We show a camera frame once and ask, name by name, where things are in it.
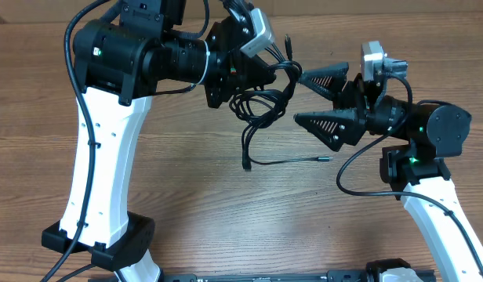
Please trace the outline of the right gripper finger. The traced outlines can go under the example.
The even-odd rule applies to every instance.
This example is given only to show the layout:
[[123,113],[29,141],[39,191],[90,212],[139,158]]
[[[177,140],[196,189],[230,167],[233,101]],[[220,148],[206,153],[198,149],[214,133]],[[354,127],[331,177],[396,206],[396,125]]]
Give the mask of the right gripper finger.
[[294,121],[335,152],[356,146],[366,132],[366,118],[355,108],[296,114]]
[[327,67],[306,70],[298,82],[327,100],[334,100],[347,83],[349,63],[342,62]]

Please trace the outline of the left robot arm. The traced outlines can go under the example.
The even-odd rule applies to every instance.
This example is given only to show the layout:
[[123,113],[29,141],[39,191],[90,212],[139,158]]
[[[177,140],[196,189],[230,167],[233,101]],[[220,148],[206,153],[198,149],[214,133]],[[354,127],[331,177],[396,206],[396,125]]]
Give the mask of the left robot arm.
[[234,94],[272,83],[260,59],[274,42],[265,13],[226,1],[228,17],[197,33],[178,30],[182,1],[119,1],[101,18],[64,35],[78,100],[78,145],[69,201],[42,245],[62,256],[88,251],[120,281],[160,281],[149,251],[153,219],[128,209],[138,136],[161,80],[205,88],[217,108]]

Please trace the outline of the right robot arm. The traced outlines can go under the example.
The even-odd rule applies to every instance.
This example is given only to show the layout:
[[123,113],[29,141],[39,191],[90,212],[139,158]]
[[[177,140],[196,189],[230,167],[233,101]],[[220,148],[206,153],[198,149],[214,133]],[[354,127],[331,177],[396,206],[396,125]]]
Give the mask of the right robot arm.
[[385,139],[398,146],[382,149],[379,174],[388,191],[371,197],[395,197],[419,227],[443,280],[483,281],[483,246],[457,199],[448,157],[458,157],[470,132],[470,113],[452,103],[414,102],[404,60],[363,63],[347,80],[349,66],[339,63],[303,73],[300,84],[332,102],[329,111],[296,114],[295,122],[330,150],[355,146],[365,133],[376,140],[352,155],[340,168]]

